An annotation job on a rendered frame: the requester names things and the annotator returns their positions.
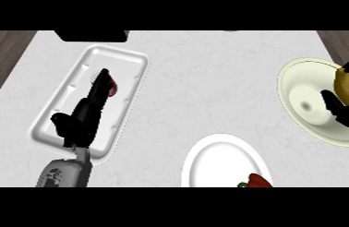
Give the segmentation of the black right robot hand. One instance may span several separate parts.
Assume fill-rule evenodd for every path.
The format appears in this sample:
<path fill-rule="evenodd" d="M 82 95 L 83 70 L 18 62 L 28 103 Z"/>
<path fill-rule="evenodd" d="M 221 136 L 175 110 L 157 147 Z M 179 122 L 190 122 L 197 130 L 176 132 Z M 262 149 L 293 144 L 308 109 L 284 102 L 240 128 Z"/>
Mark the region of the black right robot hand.
<path fill-rule="evenodd" d="M 342 66 L 345 71 L 349 73 L 349 62 Z M 336 121 L 349 127 L 349 106 L 343 104 L 336 91 L 323 90 L 321 91 L 323 100 L 326 104 L 326 109 L 336 116 Z"/>

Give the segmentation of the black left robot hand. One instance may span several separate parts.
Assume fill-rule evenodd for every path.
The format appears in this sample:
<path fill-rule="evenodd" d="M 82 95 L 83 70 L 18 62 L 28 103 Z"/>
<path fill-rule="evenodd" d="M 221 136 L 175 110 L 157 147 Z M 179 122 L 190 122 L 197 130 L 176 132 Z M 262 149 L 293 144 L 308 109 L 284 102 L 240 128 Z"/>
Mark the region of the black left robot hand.
<path fill-rule="evenodd" d="M 104 68 L 96 76 L 88 97 L 79 101 L 71 114 L 55 113 L 51 121 L 62 137 L 62 146 L 88 148 L 96 138 L 101 113 L 110 97 L 114 81 L 110 70 Z"/>

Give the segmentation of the yellow lemon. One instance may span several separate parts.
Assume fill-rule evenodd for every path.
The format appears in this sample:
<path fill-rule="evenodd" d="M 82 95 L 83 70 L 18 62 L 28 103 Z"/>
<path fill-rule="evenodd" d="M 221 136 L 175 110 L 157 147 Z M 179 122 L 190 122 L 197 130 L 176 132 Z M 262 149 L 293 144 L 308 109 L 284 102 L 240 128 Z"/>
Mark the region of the yellow lemon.
<path fill-rule="evenodd" d="M 340 101 L 349 106 L 349 73 L 343 67 L 336 71 L 335 91 Z"/>

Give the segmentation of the pale yellow bowl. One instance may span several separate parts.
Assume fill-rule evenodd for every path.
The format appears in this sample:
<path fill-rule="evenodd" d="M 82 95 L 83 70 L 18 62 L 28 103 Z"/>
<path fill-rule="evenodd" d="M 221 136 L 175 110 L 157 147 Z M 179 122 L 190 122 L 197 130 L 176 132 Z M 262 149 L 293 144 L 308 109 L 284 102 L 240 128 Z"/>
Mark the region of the pale yellow bowl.
<path fill-rule="evenodd" d="M 340 65 L 318 58 L 290 61 L 278 76 L 278 95 L 290 117 L 327 143 L 349 148 L 349 127 L 326 109 L 321 91 L 333 89 Z"/>

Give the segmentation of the white round plate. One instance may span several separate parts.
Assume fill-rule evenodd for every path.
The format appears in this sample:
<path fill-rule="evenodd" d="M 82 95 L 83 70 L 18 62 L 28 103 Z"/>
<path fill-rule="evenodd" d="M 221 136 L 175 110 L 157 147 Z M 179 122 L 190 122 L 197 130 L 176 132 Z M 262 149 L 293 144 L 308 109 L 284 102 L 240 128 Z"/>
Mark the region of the white round plate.
<path fill-rule="evenodd" d="M 268 165 L 252 145 L 233 135 L 213 134 L 188 151 L 182 187 L 237 187 L 252 173 L 272 184 Z"/>

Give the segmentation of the dark red round fruit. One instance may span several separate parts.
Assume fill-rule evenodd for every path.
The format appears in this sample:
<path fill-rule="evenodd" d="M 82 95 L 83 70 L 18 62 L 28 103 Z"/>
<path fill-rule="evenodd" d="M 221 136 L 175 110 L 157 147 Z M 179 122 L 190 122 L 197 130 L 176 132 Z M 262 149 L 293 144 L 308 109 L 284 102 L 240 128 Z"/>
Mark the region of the dark red round fruit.
<path fill-rule="evenodd" d="M 91 76 L 92 85 L 95 84 L 98 75 L 99 75 L 99 71 L 96 71 L 94 73 L 94 75 Z M 110 77 L 110 83 L 113 84 L 113 87 L 110 89 L 108 97 L 113 97 L 116 95 L 116 93 L 117 93 L 117 84 L 116 84 L 116 81 L 114 81 L 114 78 L 113 78 L 111 74 L 108 74 L 108 77 Z"/>

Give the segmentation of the white rectangular tray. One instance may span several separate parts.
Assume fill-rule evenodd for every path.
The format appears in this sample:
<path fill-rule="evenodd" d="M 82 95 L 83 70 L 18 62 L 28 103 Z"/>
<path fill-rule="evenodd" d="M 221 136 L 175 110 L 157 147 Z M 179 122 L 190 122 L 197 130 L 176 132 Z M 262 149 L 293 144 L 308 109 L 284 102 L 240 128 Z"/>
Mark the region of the white rectangular tray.
<path fill-rule="evenodd" d="M 51 116 L 54 113 L 70 114 L 73 112 L 80 99 L 88 96 L 92 81 L 102 68 L 110 70 L 117 85 L 117 93 L 107 100 L 96 138 L 91 145 L 94 165 L 99 165 L 110 159 L 122 137 L 148 73 L 148 56 L 144 53 L 111 45 L 91 45 L 27 130 L 27 139 L 37 148 L 68 159 L 76 158 L 74 151 L 62 146 L 64 139 L 57 134 Z"/>

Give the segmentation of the black appliance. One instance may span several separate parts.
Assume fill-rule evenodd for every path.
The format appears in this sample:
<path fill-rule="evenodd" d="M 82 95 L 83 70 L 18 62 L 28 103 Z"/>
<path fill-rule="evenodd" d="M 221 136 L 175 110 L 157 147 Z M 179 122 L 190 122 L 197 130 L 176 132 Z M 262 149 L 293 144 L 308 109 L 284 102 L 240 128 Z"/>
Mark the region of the black appliance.
<path fill-rule="evenodd" d="M 126 42 L 128 30 L 57 30 L 65 42 Z"/>

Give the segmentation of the red bell pepper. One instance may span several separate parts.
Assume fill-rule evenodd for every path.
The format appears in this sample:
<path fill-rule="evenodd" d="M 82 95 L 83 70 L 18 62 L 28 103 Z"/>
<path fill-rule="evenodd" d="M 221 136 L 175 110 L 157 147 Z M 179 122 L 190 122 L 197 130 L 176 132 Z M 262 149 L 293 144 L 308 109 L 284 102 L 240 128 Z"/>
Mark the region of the red bell pepper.
<path fill-rule="evenodd" d="M 240 182 L 238 187 L 271 187 L 271 182 L 258 174 L 252 173 L 247 182 Z"/>

